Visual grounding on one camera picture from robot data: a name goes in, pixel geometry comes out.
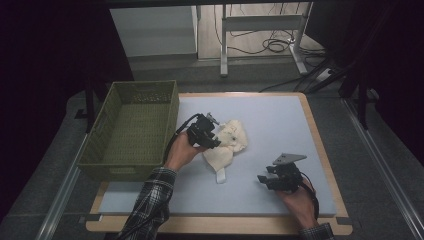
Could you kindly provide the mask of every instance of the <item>floor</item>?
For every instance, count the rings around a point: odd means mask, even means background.
[[[274,11],[272,6],[271,4],[264,9],[272,12]],[[250,13],[245,6],[240,8],[234,5],[233,10]],[[213,32],[209,32],[206,36],[209,36],[207,39],[214,39]],[[246,49],[257,51],[260,47],[252,46]],[[216,49],[210,53],[206,53],[206,50],[205,53],[200,53],[201,51],[203,50],[199,49],[199,58],[202,58],[199,61],[178,58],[130,59],[133,76],[136,81],[175,79],[178,81],[180,92],[258,92],[269,86],[276,87],[267,91],[291,92],[316,83],[313,78],[292,81],[297,79],[299,74],[292,58],[283,56],[285,53],[281,56],[251,58],[247,57],[250,55],[236,55],[238,51],[230,52],[230,56],[235,58],[230,59],[229,75],[223,79],[219,75],[219,61],[216,60],[219,58],[219,50],[218,53]],[[390,184],[381,173],[373,153],[364,144],[364,139],[361,138],[360,131],[355,125],[355,118],[352,118],[343,99],[338,96],[337,90],[341,81],[307,95],[353,224],[354,230],[351,235],[339,236],[337,239],[420,239],[411,231],[402,206],[396,201],[396,193],[391,191]],[[347,100],[355,106],[355,96]],[[85,109],[83,92],[69,99],[67,114],[50,148],[8,216],[1,223],[0,239],[35,239],[38,236],[64,176],[85,137],[86,119],[75,118],[79,109]],[[422,217],[424,194],[420,186],[424,182],[423,166],[384,123],[373,104],[367,106],[367,121],[369,125],[367,133],[377,144],[380,154],[391,169],[396,183],[404,191],[406,199]],[[98,182],[92,181],[84,174],[77,174],[74,188],[67,191],[70,193],[69,201],[63,205],[63,214],[58,216],[57,226],[54,226],[51,232],[51,239],[102,240],[108,237],[104,233],[89,232],[84,225],[98,187]],[[279,236],[158,235],[158,239],[277,238],[280,239]]]

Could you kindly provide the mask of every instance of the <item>dark background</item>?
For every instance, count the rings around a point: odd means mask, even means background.
[[[329,21],[334,11],[328,11],[315,28],[329,29],[318,32],[334,41],[329,48],[343,66],[355,57],[379,7],[361,3],[347,8],[333,2],[331,8],[346,10],[350,17]],[[377,110],[422,163],[423,10],[421,1],[396,6],[367,65],[369,85],[380,95]],[[49,147],[67,100],[84,90],[87,81],[132,80],[132,74],[109,10],[100,5],[2,1],[0,39],[3,217]]]

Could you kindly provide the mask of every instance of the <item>table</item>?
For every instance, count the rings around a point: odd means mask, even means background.
[[[180,97],[258,97],[258,96],[297,96],[301,102],[311,135],[315,143],[321,164],[336,204],[336,215],[319,218],[319,223],[329,222],[335,235],[349,235],[352,226],[349,224],[343,199],[329,164],[318,129],[315,125],[311,109],[305,95],[301,93],[187,93]],[[93,202],[90,214],[98,215],[98,209],[108,183],[103,182]],[[94,232],[119,232],[128,216],[101,216],[98,220],[86,222],[86,228]],[[299,226],[290,217],[228,217],[228,216],[171,216],[160,228],[161,233],[193,233],[193,234],[297,234]]]

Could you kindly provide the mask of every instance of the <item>wall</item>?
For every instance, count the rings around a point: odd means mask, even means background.
[[[196,8],[111,9],[127,57],[197,52]]]

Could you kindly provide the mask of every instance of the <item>basket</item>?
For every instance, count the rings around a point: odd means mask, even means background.
[[[114,82],[77,166],[97,181],[144,181],[163,165],[178,117],[176,81]]]

